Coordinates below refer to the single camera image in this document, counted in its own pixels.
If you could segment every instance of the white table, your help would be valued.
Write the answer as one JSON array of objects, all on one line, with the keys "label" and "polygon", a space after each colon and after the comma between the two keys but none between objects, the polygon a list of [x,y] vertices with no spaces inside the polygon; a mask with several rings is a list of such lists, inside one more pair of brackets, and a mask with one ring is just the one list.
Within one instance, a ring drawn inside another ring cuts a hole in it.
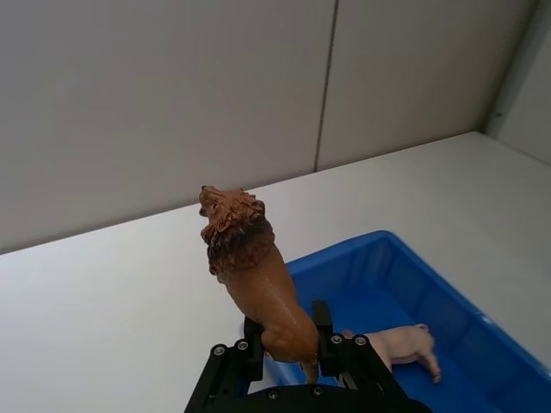
[{"label": "white table", "polygon": [[[394,231],[551,366],[549,167],[470,133],[254,192],[287,260]],[[188,206],[1,256],[0,411],[183,411],[242,321],[204,224]]]}]

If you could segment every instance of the blue container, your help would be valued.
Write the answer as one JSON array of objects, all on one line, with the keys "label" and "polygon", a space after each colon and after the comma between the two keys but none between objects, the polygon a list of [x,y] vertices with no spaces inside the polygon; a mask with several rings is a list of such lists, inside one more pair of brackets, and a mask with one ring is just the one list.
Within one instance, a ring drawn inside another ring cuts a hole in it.
[{"label": "blue container", "polygon": [[[300,305],[312,315],[312,301],[327,301],[335,331],[427,324],[442,382],[433,384],[418,363],[394,366],[393,374],[436,413],[551,412],[551,373],[392,233],[349,239],[288,269]],[[267,363],[278,385],[304,383],[297,365]]]}]

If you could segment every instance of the toy lion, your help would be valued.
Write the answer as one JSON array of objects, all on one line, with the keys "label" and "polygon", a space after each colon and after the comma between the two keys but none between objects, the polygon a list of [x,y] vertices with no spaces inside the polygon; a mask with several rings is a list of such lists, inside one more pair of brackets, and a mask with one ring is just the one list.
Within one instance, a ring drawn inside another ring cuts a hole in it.
[{"label": "toy lion", "polygon": [[299,361],[308,383],[318,379],[318,331],[299,307],[293,280],[264,204],[243,189],[201,188],[200,215],[208,218],[201,237],[208,245],[209,270],[233,301],[264,328],[262,344],[276,361]]}]

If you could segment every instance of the pig figurine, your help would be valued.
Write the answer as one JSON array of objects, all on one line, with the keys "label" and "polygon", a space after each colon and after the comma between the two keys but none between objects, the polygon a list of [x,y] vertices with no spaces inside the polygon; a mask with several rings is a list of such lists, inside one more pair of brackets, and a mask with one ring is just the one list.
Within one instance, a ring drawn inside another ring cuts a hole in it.
[{"label": "pig figurine", "polygon": [[[434,383],[440,382],[440,367],[432,349],[434,338],[425,324],[406,325],[395,329],[364,334],[375,352],[392,372],[392,364],[407,364],[418,361],[432,374]],[[349,330],[343,336],[352,338]]]},{"label": "pig figurine", "polygon": [[264,204],[243,189],[202,187],[201,231],[210,273],[238,308],[264,328],[262,344],[277,361],[299,361],[308,383],[318,379],[318,330],[297,303],[294,283],[274,244]]}]

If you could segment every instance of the bolt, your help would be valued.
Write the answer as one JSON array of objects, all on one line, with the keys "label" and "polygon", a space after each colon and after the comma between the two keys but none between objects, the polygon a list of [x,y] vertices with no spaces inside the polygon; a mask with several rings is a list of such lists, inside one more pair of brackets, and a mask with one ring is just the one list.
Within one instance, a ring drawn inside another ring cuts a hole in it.
[{"label": "bolt", "polygon": [[277,392],[277,390],[272,389],[268,391],[268,398],[270,400],[276,400],[278,397],[279,397],[279,393]]},{"label": "bolt", "polygon": [[223,346],[216,346],[213,350],[214,355],[223,355],[226,349]]},{"label": "bolt", "polygon": [[358,345],[358,346],[363,346],[365,345],[365,343],[367,342],[365,337],[362,337],[362,336],[359,336],[359,337],[356,337],[356,339],[354,340],[354,342]]},{"label": "bolt", "polygon": [[316,385],[313,389],[312,389],[312,393],[314,396],[321,396],[322,394],[324,394],[324,389],[322,389],[321,387],[319,387],[318,385]]}]

